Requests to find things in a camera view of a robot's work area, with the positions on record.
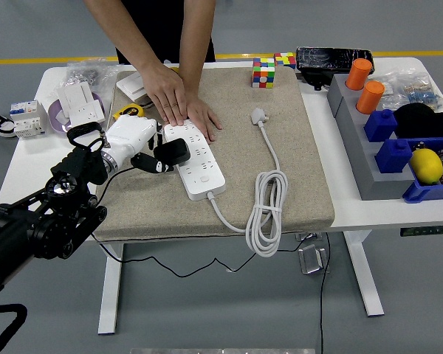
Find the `person's left hand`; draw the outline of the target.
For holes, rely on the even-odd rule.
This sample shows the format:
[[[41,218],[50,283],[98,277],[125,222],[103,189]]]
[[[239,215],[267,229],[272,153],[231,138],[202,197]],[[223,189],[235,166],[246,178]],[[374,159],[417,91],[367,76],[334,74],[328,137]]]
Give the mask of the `person's left hand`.
[[[221,130],[222,124],[210,106],[197,94],[186,93],[187,117],[200,130],[207,143],[216,141],[214,129]]]

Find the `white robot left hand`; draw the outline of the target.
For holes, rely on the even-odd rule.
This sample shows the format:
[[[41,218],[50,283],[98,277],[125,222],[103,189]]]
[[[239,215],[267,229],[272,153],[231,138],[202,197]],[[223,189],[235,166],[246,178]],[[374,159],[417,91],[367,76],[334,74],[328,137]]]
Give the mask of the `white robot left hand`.
[[[119,172],[126,159],[131,165],[148,173],[166,173],[174,170],[153,156],[142,153],[148,143],[154,148],[154,135],[162,126],[155,119],[122,115],[106,132],[106,145],[101,151],[109,176]]]

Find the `person's right hand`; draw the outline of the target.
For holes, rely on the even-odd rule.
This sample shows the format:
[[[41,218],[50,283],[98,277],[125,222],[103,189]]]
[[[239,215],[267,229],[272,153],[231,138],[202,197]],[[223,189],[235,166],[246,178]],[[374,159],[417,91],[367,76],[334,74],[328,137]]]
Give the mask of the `person's right hand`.
[[[149,63],[139,72],[161,118],[172,126],[183,125],[187,118],[187,105],[179,75],[162,63]]]

